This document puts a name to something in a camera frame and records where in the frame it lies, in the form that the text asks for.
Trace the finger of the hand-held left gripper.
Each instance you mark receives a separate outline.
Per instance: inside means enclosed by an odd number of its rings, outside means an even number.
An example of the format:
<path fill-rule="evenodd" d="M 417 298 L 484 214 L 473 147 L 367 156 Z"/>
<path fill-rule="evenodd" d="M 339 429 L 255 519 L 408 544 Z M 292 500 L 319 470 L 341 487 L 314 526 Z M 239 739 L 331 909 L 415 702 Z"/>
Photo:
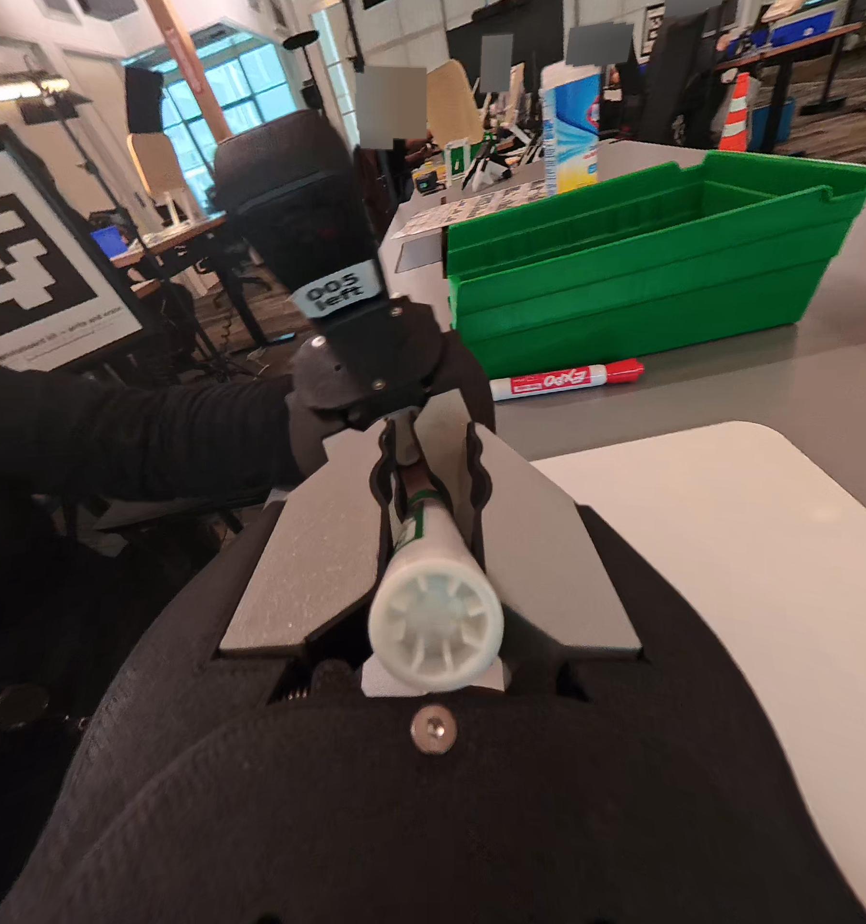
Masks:
<path fill-rule="evenodd" d="M 331 468 L 374 468 L 382 456 L 384 423 L 365 431 L 346 429 L 323 440 L 327 465 Z"/>
<path fill-rule="evenodd" d="M 450 502 L 469 502 L 472 476 L 468 427 L 472 418 L 459 390 L 432 396 L 414 420 L 415 442 L 432 483 Z"/>

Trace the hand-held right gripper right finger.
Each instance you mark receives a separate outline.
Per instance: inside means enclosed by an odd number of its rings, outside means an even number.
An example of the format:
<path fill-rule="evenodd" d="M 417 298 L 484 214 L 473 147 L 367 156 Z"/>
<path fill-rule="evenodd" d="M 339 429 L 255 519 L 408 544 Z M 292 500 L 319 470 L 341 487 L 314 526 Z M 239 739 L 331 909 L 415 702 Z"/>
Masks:
<path fill-rule="evenodd" d="M 467 429 L 473 553 L 503 608 L 503 661 L 632 661 L 642 644 L 576 502 L 481 424 Z"/>

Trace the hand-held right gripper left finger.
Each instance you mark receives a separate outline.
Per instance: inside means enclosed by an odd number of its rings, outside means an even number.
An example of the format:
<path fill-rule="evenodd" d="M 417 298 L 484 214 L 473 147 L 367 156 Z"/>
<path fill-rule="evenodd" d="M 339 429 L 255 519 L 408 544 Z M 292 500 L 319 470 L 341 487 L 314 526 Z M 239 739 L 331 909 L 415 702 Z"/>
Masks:
<path fill-rule="evenodd" d="M 326 462 L 287 497 L 219 643 L 227 657 L 298 653 L 372 595 L 391 545 L 395 425 L 374 468 Z"/>

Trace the red whiteboard marker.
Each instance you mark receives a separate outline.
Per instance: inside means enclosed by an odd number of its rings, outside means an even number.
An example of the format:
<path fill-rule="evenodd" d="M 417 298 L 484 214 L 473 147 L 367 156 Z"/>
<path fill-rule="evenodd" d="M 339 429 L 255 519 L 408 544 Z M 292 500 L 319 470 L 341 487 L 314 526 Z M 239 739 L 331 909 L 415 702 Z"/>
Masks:
<path fill-rule="evenodd" d="M 553 396 L 607 385 L 630 385 L 638 382 L 646 371 L 637 359 L 609 364 L 591 364 L 554 372 L 532 373 L 490 381 L 492 398 L 506 402 L 522 398 Z"/>

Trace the green whiteboard marker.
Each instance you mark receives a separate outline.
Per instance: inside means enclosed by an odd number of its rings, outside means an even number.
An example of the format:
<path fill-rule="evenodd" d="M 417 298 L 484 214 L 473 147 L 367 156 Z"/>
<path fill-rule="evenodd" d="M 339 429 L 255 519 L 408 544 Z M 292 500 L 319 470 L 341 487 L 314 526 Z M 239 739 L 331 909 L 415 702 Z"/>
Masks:
<path fill-rule="evenodd" d="M 496 661 L 505 631 L 502 604 L 445 496 L 428 479 L 409 487 L 367 628 L 380 664 L 424 692 L 468 687 Z"/>

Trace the white whiteboard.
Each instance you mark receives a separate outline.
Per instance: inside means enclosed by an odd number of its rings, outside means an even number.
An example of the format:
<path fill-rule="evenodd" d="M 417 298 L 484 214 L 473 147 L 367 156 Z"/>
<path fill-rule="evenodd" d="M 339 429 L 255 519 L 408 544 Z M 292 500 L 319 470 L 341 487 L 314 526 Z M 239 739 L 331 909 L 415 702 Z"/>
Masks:
<path fill-rule="evenodd" d="M 752 422 L 534 466 L 600 514 L 716 633 L 866 906 L 866 508 Z"/>

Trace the green plastic bin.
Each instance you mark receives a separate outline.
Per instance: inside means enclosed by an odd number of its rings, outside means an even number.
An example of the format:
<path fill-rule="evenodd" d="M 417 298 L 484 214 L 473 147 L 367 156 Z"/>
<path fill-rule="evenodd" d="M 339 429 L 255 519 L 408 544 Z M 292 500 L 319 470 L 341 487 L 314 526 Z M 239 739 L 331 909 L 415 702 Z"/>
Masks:
<path fill-rule="evenodd" d="M 451 225 L 452 326 L 491 379 L 797 324 L 866 166 L 709 152 Z"/>

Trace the person's left forearm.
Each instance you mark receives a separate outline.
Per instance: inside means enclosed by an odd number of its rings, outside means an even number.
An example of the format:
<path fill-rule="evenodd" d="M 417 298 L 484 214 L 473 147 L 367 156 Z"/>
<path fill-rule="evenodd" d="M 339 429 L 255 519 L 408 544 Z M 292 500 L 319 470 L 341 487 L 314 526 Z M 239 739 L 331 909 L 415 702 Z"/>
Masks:
<path fill-rule="evenodd" d="M 0 501 L 226 498 L 298 484 L 289 385 L 141 389 L 0 367 Z"/>

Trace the printed paper sheet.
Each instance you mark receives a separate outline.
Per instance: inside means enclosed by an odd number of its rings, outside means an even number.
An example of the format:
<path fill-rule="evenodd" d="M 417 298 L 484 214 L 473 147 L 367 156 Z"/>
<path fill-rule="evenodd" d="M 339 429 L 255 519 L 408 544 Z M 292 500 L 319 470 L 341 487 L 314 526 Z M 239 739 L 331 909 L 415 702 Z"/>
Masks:
<path fill-rule="evenodd" d="M 450 225 L 498 214 L 520 205 L 538 202 L 545 197 L 544 179 L 533 180 L 518 187 L 489 191 L 472 198 L 441 204 L 410 218 L 391 238 L 422 235 Z"/>

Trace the tan wooden board stand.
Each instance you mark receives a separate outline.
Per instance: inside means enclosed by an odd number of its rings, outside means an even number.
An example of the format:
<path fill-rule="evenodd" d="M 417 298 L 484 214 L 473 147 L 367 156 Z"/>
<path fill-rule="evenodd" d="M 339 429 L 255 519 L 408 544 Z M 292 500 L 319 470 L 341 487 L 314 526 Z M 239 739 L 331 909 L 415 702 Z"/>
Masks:
<path fill-rule="evenodd" d="M 127 136 L 129 154 L 152 204 L 162 204 L 174 226 L 186 224 L 194 217 L 192 206 L 186 206 L 185 178 L 170 138 L 162 133 L 130 133 Z"/>
<path fill-rule="evenodd" d="M 484 138 L 482 117 L 458 60 L 449 59 L 427 73 L 427 126 L 441 150 L 453 142 L 474 145 Z"/>

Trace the wipes canister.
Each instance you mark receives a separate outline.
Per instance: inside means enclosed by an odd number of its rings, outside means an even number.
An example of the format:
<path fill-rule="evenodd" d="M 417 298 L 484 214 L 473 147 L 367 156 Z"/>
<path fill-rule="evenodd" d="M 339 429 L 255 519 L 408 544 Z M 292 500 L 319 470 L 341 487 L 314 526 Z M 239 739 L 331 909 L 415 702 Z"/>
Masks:
<path fill-rule="evenodd" d="M 542 71 L 544 187 L 548 195 L 599 181 L 601 71 L 557 62 Z"/>

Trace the wooden pillar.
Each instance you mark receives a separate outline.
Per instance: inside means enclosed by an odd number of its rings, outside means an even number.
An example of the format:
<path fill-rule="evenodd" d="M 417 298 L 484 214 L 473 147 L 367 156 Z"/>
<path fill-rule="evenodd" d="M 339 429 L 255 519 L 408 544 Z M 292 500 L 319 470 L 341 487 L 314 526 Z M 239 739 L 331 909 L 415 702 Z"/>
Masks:
<path fill-rule="evenodd" d="M 145 3 L 171 57 L 186 80 L 216 144 L 231 138 L 231 129 L 207 79 L 194 42 L 174 4 L 171 1 L 146 1 Z"/>

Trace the black and white tag poster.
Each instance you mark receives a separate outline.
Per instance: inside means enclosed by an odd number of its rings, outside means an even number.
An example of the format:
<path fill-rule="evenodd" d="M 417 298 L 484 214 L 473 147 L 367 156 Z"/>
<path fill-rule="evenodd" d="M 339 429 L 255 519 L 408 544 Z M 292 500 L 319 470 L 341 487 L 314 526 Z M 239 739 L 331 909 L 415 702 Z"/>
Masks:
<path fill-rule="evenodd" d="M 87 371 L 133 349 L 152 318 L 0 126 L 0 366 Z"/>

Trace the orange traffic cone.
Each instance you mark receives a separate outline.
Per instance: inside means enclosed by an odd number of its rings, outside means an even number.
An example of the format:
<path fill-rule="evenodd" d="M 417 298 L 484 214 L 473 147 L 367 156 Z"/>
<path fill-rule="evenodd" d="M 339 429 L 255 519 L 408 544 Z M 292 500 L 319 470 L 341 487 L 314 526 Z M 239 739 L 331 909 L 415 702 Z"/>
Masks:
<path fill-rule="evenodd" d="M 717 145 L 720 152 L 744 153 L 748 146 L 748 103 L 750 75 L 740 71 L 731 86 L 728 107 Z"/>

